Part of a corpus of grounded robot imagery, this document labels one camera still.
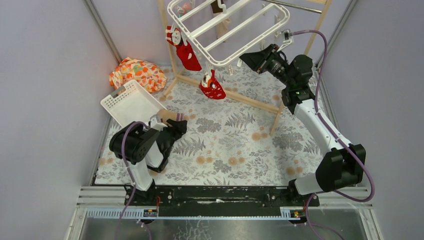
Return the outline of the pink brown sock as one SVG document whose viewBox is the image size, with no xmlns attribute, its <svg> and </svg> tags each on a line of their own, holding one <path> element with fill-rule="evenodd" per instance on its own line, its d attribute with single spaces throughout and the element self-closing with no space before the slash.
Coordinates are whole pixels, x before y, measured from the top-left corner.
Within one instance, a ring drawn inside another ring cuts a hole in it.
<svg viewBox="0 0 424 240">
<path fill-rule="evenodd" d="M 172 112 L 167 109 L 160 109 L 157 114 L 160 116 L 163 123 L 167 123 L 168 120 L 181 122 L 188 120 L 187 116 L 180 112 Z"/>
</svg>

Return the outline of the white clip sock hanger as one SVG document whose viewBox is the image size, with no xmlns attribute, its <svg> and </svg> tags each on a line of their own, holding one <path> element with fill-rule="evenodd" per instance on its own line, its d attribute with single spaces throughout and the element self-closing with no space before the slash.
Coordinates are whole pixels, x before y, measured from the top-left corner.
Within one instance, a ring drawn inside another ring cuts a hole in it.
<svg viewBox="0 0 424 240">
<path fill-rule="evenodd" d="M 184 43 L 211 65 L 231 64 L 241 55 L 262 44 L 282 30 L 291 18 L 290 11 L 275 3 L 260 4 L 254 0 L 189 1 L 172 0 L 165 7 L 171 26 L 177 29 Z"/>
</svg>

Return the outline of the red patterned sock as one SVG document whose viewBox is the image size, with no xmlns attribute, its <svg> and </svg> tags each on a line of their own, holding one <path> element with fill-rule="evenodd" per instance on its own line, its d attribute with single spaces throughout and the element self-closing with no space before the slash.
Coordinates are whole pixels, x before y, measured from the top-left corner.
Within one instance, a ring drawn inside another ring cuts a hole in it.
<svg viewBox="0 0 424 240">
<path fill-rule="evenodd" d="M 199 89 L 207 98 L 212 100 L 223 100 L 227 96 L 225 90 L 216 79 L 214 69 L 203 75 L 199 83 Z"/>
</svg>

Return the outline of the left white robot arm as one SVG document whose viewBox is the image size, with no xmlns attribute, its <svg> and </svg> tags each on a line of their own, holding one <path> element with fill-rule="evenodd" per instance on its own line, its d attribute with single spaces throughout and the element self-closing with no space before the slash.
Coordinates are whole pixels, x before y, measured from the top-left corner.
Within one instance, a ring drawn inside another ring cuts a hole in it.
<svg viewBox="0 0 424 240">
<path fill-rule="evenodd" d="M 148 169 L 160 173 L 168 164 L 173 145 L 187 132 L 187 120 L 168 119 L 163 129 L 142 121 L 133 121 L 115 133 L 109 150 L 124 162 L 131 184 L 137 189 L 136 199 L 144 206 L 152 204 L 155 184 Z"/>
</svg>

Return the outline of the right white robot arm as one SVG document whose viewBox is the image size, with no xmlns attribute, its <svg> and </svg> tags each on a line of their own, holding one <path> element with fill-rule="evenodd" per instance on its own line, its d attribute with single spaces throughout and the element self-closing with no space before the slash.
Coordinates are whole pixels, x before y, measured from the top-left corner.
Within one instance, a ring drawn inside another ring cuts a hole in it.
<svg viewBox="0 0 424 240">
<path fill-rule="evenodd" d="M 312 59 L 300 54 L 288 62 L 275 44 L 261 51 L 244 53 L 239 58 L 254 72 L 270 73 L 285 85 L 281 92 L 284 106 L 303 123 L 323 156 L 315 173 L 289 182 L 287 201 L 299 206 L 309 194 L 332 192 L 360 183 L 366 150 L 361 144 L 352 144 L 320 110 L 309 86 L 313 76 Z"/>
</svg>

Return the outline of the red santa sock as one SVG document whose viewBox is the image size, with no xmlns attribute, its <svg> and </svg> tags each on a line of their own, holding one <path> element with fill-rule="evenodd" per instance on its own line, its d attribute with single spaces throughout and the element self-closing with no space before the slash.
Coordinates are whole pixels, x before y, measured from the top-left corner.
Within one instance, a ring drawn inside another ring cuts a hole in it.
<svg viewBox="0 0 424 240">
<path fill-rule="evenodd" d="M 173 25 L 168 25 L 166 27 L 165 33 L 166 41 L 171 46 L 175 47 L 176 55 L 180 59 L 183 67 L 189 71 L 201 71 L 202 67 L 192 46 L 183 36 L 181 31 Z"/>
</svg>

